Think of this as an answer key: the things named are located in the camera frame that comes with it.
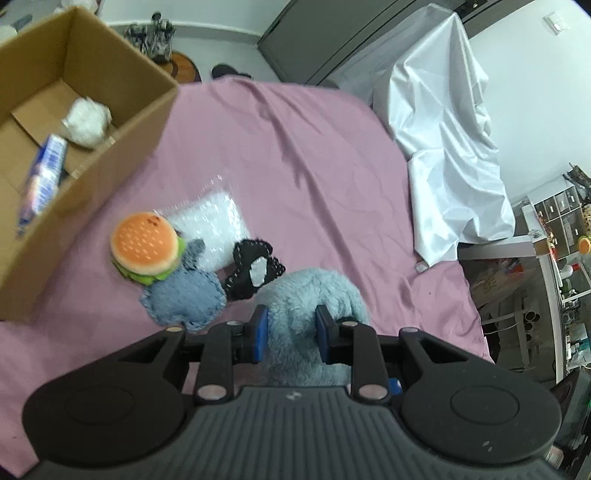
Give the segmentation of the blue tissue pack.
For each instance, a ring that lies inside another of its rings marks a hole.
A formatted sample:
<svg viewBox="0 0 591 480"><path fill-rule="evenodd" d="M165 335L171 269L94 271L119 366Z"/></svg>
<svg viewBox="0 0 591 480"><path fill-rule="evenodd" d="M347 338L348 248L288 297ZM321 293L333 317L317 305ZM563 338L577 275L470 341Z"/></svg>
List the blue tissue pack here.
<svg viewBox="0 0 591 480"><path fill-rule="evenodd" d="M19 236L57 195L67 148L68 142L56 134L50 134L40 147L29 169L21 202L17 222Z"/></svg>

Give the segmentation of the blue denim fabric piece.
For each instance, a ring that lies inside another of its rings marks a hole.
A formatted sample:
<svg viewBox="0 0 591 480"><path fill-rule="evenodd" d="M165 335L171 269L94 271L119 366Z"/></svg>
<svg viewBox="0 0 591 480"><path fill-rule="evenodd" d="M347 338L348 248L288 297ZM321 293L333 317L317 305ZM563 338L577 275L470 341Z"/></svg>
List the blue denim fabric piece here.
<svg viewBox="0 0 591 480"><path fill-rule="evenodd" d="M217 275L198 267L204 251L201 239L188 242L176 270L143 289L140 303L156 324L197 333L226 307L228 300Z"/></svg>

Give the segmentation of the crumpled white tissue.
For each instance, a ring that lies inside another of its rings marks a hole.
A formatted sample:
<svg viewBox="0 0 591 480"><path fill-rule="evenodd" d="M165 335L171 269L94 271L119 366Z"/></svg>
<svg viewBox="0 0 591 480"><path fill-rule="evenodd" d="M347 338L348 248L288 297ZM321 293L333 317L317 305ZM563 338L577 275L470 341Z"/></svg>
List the crumpled white tissue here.
<svg viewBox="0 0 591 480"><path fill-rule="evenodd" d="M62 133L69 142L93 150L106 138L111 120L107 106L88 97L78 98L61 121Z"/></svg>

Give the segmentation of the grey door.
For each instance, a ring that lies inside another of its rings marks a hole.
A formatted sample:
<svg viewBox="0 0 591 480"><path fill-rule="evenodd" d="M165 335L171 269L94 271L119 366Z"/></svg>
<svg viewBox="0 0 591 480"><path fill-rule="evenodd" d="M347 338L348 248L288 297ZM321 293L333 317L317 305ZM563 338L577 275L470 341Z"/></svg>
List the grey door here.
<svg viewBox="0 0 591 480"><path fill-rule="evenodd" d="M257 48L283 82L318 85L428 1L291 1Z"/></svg>

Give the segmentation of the clear bag of white pellets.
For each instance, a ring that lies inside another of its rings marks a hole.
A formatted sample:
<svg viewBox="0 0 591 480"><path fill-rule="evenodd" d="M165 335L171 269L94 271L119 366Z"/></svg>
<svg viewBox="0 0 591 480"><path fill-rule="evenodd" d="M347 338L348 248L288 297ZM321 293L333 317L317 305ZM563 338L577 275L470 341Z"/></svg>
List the clear bag of white pellets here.
<svg viewBox="0 0 591 480"><path fill-rule="evenodd" d="M175 205L156 209L189 244L200 240L204 250L197 267L216 272L233 262L239 241L252 237L228 180L215 176L193 197Z"/></svg>

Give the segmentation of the pink bed sheet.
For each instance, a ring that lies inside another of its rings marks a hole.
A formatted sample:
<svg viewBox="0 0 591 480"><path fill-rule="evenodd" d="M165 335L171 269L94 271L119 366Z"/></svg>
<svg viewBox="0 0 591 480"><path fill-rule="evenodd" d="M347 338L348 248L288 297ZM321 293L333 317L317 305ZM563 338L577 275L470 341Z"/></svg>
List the pink bed sheet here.
<svg viewBox="0 0 591 480"><path fill-rule="evenodd" d="M32 320L1 327L8 471L36 462L21 424L34 390L156 331L139 287L111 264L111 230L131 213L197 197L215 177L288 271L346 275L378 332L415 326L488 356L462 267L416 268L407 163L367 105L338 90L242 78L185 85L157 149L86 225Z"/></svg>

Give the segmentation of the grey pink plush paw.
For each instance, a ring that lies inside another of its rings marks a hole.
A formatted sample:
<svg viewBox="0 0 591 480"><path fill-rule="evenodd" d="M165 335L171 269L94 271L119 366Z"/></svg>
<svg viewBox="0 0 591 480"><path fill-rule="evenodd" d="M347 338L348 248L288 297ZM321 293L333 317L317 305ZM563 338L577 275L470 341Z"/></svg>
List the grey pink plush paw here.
<svg viewBox="0 0 591 480"><path fill-rule="evenodd" d="M264 285L254 298L269 311L269 350L263 381L273 386L343 386L351 369L326 365L318 351L315 311L320 305L335 320L370 322L360 290L339 272L319 268L290 272Z"/></svg>

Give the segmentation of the cardboard box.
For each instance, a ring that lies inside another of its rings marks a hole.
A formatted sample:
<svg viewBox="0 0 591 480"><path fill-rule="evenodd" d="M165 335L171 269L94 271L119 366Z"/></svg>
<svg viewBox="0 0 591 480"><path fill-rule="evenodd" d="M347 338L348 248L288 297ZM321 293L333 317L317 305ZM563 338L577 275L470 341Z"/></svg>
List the cardboard box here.
<svg viewBox="0 0 591 480"><path fill-rule="evenodd" d="M76 236L157 146L177 83L84 8L23 29L1 46L1 318L28 320ZM56 196L19 228L27 176L72 104L105 105L111 121L93 150L69 144Z"/></svg>

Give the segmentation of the plush hamburger toy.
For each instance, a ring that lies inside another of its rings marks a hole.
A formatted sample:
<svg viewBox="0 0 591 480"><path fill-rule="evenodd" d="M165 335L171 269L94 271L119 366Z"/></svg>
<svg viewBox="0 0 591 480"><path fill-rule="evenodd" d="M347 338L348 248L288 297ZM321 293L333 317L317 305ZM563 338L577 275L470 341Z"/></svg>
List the plush hamburger toy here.
<svg viewBox="0 0 591 480"><path fill-rule="evenodd" d="M171 224L154 212L138 212L122 219L110 235L114 267L143 286L165 280L179 266L185 241Z"/></svg>

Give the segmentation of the white draped cloth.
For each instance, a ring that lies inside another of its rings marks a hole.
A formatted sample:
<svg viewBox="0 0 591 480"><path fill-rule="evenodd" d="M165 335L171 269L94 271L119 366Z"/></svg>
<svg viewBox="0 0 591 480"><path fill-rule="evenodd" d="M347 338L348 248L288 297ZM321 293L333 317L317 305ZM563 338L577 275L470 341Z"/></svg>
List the white draped cloth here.
<svg viewBox="0 0 591 480"><path fill-rule="evenodd" d="M394 63L375 79L372 106L408 166L415 250L427 267L462 243L513 235L484 102L488 77L459 16L430 4L394 33Z"/></svg>

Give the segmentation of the black slipper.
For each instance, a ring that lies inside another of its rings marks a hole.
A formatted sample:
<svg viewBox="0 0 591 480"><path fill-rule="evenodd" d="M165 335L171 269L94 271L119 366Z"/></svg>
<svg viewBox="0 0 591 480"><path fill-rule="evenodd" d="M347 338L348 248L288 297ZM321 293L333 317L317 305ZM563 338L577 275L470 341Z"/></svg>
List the black slipper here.
<svg viewBox="0 0 591 480"><path fill-rule="evenodd" d="M231 67L228 64L217 64L212 67L211 69L211 79L217 80L221 79L222 77L231 76L231 77L244 77L247 79L252 79L252 75L249 75L245 72L238 72L235 68Z"/></svg>

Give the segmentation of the storage shelf unit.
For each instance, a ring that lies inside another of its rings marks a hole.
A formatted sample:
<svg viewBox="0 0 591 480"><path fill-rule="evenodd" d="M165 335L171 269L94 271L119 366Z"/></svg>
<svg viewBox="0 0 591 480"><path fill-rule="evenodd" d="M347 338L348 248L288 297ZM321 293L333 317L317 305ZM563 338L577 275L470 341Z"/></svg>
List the storage shelf unit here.
<svg viewBox="0 0 591 480"><path fill-rule="evenodd" d="M513 237L463 245L490 355L546 386L590 361L590 177L573 165L517 206Z"/></svg>

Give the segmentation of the grey sneakers pair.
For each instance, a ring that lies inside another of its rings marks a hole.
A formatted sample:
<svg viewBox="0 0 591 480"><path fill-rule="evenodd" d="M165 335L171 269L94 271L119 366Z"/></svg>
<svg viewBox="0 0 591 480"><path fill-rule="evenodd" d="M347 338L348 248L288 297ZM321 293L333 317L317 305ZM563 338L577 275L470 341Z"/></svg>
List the grey sneakers pair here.
<svg viewBox="0 0 591 480"><path fill-rule="evenodd" d="M156 11L151 16L150 24L130 24L123 37L156 64L164 64L171 59L175 31L175 26Z"/></svg>

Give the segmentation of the black crochet toy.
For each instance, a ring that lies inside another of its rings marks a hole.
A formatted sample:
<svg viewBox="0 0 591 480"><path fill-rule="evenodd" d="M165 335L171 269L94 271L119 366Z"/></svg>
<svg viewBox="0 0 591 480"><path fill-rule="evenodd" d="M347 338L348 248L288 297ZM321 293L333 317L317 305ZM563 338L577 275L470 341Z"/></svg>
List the black crochet toy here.
<svg viewBox="0 0 591 480"><path fill-rule="evenodd" d="M262 239L237 242L232 255L235 271L223 285L228 301L252 298L260 288L286 272L283 263L273 256L273 246Z"/></svg>

